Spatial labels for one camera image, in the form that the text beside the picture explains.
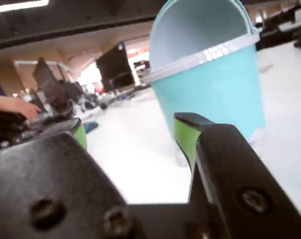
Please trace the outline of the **bare background person hand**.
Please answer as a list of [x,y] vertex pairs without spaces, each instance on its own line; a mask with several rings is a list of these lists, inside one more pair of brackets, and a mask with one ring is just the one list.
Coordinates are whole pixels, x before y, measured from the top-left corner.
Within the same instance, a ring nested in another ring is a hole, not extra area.
[[0,96],[0,111],[19,113],[27,120],[34,120],[41,112],[41,109],[20,98]]

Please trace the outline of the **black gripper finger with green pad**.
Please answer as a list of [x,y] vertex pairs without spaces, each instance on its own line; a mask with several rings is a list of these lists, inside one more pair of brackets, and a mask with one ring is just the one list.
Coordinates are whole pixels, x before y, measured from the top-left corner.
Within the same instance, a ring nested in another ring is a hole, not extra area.
[[0,239],[143,239],[112,181],[69,132],[0,150]]
[[301,214],[231,124],[174,114],[176,143],[192,172],[194,239],[301,239]]

